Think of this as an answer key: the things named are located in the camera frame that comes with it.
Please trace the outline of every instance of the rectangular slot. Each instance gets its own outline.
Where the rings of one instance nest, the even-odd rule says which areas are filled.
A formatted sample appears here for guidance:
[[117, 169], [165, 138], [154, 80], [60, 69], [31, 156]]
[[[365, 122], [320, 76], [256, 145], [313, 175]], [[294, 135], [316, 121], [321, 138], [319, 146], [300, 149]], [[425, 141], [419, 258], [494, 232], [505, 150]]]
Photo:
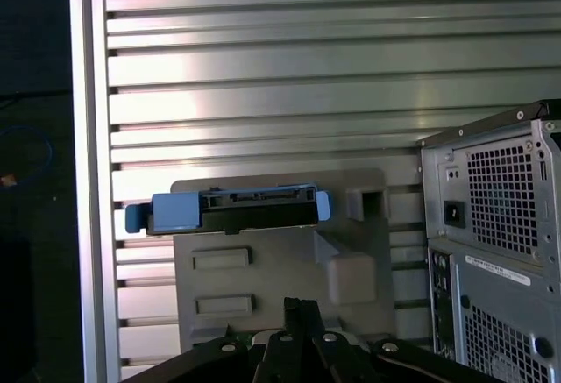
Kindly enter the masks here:
[[250, 249], [247, 247], [223, 250], [193, 251], [193, 269], [226, 269], [247, 267], [251, 262]]
[[251, 294], [199, 298], [195, 300], [195, 312], [198, 316], [239, 317], [249, 316], [252, 311], [253, 302]]
[[545, 161], [540, 161], [540, 178], [542, 181], [547, 180], [547, 170], [545, 169]]

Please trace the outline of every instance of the screw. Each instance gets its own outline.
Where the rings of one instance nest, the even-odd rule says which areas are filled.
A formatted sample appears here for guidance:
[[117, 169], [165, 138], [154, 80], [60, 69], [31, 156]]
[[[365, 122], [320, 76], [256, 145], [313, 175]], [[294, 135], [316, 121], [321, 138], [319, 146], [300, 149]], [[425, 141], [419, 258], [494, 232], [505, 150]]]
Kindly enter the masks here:
[[337, 335], [333, 333], [326, 333], [325, 335], [323, 335], [323, 340], [325, 342], [335, 342], [337, 341]]
[[234, 352], [236, 350], [236, 345], [234, 344], [227, 344], [220, 348], [222, 352]]
[[396, 344], [393, 344], [391, 342], [387, 342], [387, 343], [382, 345], [382, 350], [384, 350], [385, 352], [397, 352], [400, 349], [398, 348], [398, 346]]

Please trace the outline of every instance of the slotted metal panel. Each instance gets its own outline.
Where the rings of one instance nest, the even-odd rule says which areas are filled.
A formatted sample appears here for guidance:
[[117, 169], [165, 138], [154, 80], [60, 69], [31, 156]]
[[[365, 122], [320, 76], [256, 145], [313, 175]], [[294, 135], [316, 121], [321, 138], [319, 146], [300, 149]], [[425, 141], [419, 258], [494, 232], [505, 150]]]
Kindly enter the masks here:
[[529, 335], [476, 306], [465, 318], [468, 365], [507, 383], [551, 381], [549, 369], [532, 358], [530, 342]]
[[475, 239], [531, 255], [537, 248], [536, 194], [526, 146], [517, 139], [474, 147], [467, 167]]
[[[415, 142], [560, 95], [558, 7], [72, 0], [87, 381], [179, 346], [171, 240], [126, 234], [124, 205], [178, 180], [374, 167], [390, 240], [423, 245]], [[430, 336], [423, 300], [396, 307], [400, 337]]]

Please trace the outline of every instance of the metal mesh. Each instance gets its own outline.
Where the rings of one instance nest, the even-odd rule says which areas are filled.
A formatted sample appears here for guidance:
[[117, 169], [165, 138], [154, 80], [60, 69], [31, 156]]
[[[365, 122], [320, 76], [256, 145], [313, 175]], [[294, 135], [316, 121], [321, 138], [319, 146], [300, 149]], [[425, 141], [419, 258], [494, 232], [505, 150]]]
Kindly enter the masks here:
[[472, 230], [477, 241], [524, 254], [537, 247], [531, 161], [521, 145], [469, 155]]
[[508, 383], [549, 383], [548, 369], [531, 356], [530, 339], [472, 306], [465, 317], [468, 365]]

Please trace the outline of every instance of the rear panel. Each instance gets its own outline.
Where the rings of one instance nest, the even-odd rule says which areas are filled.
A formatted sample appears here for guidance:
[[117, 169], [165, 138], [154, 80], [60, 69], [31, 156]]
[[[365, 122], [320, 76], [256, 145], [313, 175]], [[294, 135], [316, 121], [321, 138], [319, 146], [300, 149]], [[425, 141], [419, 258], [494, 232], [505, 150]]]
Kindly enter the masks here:
[[[560, 315], [547, 282], [518, 262], [445, 239], [430, 241], [432, 259], [446, 252], [453, 253], [447, 259], [454, 319], [453, 326], [443, 327], [448, 323], [442, 320], [442, 289], [435, 287], [437, 346], [450, 342], [452, 329], [458, 362], [506, 382], [558, 382]], [[451, 349], [446, 345], [440, 353], [451, 358]]]

